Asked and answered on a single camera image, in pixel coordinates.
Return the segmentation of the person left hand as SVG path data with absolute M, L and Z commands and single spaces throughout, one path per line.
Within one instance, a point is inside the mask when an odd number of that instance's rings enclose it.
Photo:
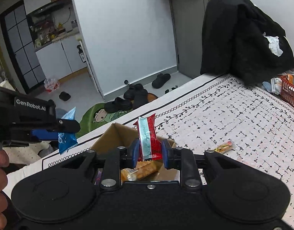
M 0 229 L 4 229 L 7 225 L 7 219 L 3 215 L 3 212 L 8 207 L 6 197 L 2 194 L 2 190 L 7 186 L 8 179 L 6 173 L 2 170 L 2 167 L 9 165 L 9 157 L 4 150 L 0 151 Z

